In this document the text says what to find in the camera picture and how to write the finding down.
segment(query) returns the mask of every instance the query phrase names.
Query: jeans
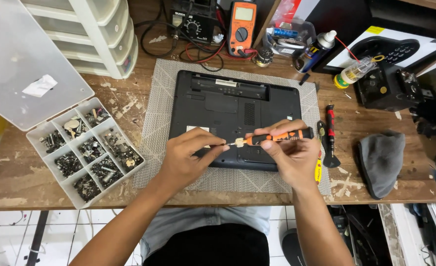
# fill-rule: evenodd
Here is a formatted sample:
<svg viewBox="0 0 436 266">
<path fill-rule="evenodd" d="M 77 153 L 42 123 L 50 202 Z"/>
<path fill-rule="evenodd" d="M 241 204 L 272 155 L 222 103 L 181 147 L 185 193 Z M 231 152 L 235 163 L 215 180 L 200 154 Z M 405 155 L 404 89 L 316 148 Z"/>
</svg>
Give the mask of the jeans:
<svg viewBox="0 0 436 266">
<path fill-rule="evenodd" d="M 161 209 L 142 236 L 140 242 L 142 260 L 163 247 L 174 234 L 207 225 L 246 224 L 268 235 L 270 208 L 270 206 L 259 206 Z"/>
</svg>

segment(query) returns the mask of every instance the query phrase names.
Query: hand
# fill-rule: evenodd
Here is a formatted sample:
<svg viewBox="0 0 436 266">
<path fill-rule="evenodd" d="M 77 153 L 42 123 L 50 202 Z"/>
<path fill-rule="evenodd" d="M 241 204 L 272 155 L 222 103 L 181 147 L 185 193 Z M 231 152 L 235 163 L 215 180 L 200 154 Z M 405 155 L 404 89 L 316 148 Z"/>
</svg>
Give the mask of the hand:
<svg viewBox="0 0 436 266">
<path fill-rule="evenodd" d="M 308 126 L 300 119 L 289 121 L 284 119 L 272 126 L 254 130 L 252 135 L 270 134 L 277 136 L 292 130 L 305 129 Z M 275 160 L 280 177 L 296 191 L 309 187 L 317 187 L 315 167 L 320 152 L 317 138 L 299 139 L 296 141 L 263 141 L 261 147 Z"/>
<path fill-rule="evenodd" d="M 207 145 L 211 149 L 202 158 L 193 155 Z M 163 179 L 164 184 L 176 194 L 197 180 L 210 163 L 226 150 L 229 150 L 226 140 L 196 127 L 167 141 L 165 158 L 156 177 Z"/>
</svg>

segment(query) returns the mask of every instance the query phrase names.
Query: microfiber cloth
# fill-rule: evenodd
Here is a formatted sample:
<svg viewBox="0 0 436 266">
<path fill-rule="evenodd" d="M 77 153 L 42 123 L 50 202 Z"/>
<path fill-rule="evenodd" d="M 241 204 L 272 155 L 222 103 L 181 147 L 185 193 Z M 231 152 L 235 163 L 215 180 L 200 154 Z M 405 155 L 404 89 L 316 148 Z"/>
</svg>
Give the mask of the microfiber cloth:
<svg viewBox="0 0 436 266">
<path fill-rule="evenodd" d="M 403 164 L 405 135 L 393 130 L 373 134 L 359 142 L 362 176 L 374 199 L 387 196 L 394 187 Z"/>
</svg>

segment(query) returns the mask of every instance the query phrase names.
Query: orange screwdriver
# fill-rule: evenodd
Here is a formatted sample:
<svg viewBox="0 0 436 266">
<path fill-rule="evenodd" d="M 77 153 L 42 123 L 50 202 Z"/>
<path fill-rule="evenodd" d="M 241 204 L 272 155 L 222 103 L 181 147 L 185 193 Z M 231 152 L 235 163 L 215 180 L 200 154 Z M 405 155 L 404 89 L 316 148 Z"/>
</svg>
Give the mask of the orange screwdriver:
<svg viewBox="0 0 436 266">
<path fill-rule="evenodd" d="M 299 140 L 302 138 L 312 139 L 314 137 L 313 129 L 311 127 L 307 129 L 299 129 L 294 130 L 290 132 L 285 132 L 283 134 L 280 134 L 278 136 L 271 136 L 271 135 L 259 135 L 259 136 L 252 136 L 247 139 L 244 138 L 237 138 L 234 143 L 230 143 L 228 145 L 236 145 L 236 147 L 241 148 L 244 146 L 244 144 L 248 144 L 249 146 L 257 146 L 261 145 L 261 143 L 264 140 L 271 140 L 275 142 L 280 141 L 294 141 Z"/>
</svg>

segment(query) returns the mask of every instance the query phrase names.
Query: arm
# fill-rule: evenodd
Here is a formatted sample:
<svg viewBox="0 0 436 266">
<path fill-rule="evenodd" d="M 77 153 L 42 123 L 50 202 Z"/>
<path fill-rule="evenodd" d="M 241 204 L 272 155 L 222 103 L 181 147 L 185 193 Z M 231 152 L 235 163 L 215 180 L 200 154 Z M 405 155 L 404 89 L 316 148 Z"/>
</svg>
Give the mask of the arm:
<svg viewBox="0 0 436 266">
<path fill-rule="evenodd" d="M 304 128 L 307 125 L 302 120 L 290 122 L 285 119 L 273 126 L 256 129 L 254 135 L 277 136 Z M 306 264 L 353 266 L 351 253 L 339 235 L 314 179 L 319 141 L 316 138 L 279 143 L 264 141 L 261 146 L 276 161 L 281 178 L 292 186 L 298 240 Z"/>
<path fill-rule="evenodd" d="M 152 219 L 162 206 L 180 190 L 200 177 L 209 164 L 228 150 L 226 140 L 196 127 L 170 139 L 159 173 L 138 197 L 98 232 L 73 259 L 70 266 L 122 266 Z M 202 158 L 193 156 L 199 149 L 213 148 Z"/>
</svg>

